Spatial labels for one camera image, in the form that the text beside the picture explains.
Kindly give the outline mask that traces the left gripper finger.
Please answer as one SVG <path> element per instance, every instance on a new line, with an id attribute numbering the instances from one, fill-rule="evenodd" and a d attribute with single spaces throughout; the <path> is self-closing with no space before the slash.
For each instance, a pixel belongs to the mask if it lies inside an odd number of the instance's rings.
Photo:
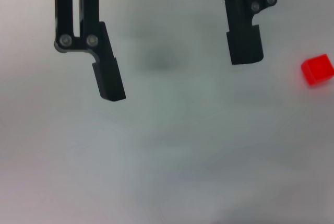
<path id="1" fill-rule="evenodd" d="M 252 64 L 263 60 L 259 25 L 253 17 L 272 7 L 277 0 L 224 0 L 229 31 L 226 33 L 233 65 Z"/>
<path id="2" fill-rule="evenodd" d="M 86 52 L 95 62 L 100 96 L 109 101 L 126 98 L 118 63 L 105 23 L 99 18 L 99 0 L 79 0 L 80 35 L 73 31 L 73 0 L 55 0 L 55 48 L 61 53 Z"/>

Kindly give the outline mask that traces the small red square brick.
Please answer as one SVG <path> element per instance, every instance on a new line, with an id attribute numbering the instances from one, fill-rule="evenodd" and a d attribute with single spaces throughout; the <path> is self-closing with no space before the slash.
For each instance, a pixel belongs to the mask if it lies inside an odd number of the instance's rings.
<path id="1" fill-rule="evenodd" d="M 334 78 L 334 67 L 327 54 L 306 59 L 301 72 L 309 87 L 321 85 Z"/>

